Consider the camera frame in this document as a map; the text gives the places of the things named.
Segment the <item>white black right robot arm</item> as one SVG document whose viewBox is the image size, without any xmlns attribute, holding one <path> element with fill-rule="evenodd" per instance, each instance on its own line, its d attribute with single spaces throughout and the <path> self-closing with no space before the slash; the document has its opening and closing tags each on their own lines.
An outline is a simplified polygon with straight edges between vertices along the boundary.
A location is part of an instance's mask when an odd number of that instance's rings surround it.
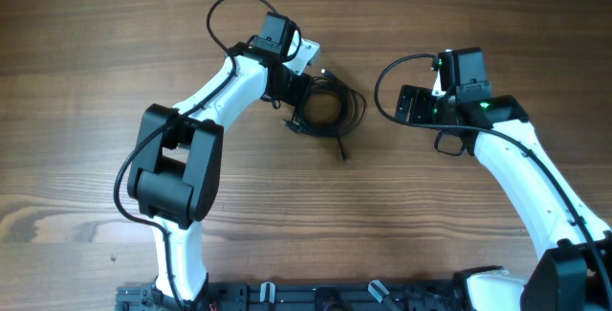
<svg viewBox="0 0 612 311">
<path fill-rule="evenodd" d="M 459 275 L 470 310 L 608 310 L 611 227 L 573 191 L 515 97 L 495 96 L 478 48 L 428 55 L 432 88 L 405 85 L 393 122 L 460 139 L 504 190 L 537 264 L 526 278 L 501 267 Z"/>
</svg>

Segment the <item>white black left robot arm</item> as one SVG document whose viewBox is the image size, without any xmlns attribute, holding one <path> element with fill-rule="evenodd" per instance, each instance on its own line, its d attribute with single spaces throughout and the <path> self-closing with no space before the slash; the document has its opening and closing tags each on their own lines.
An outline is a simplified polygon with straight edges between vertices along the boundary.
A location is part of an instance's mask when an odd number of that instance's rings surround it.
<svg viewBox="0 0 612 311">
<path fill-rule="evenodd" d="M 168 309 L 192 309 L 206 295 L 201 222 L 219 189 L 225 130 L 257 100 L 296 104 L 320 46 L 270 11 L 260 33 L 224 53 L 221 70 L 190 98 L 146 109 L 127 159 L 127 193 L 155 236 L 152 298 Z"/>
</svg>

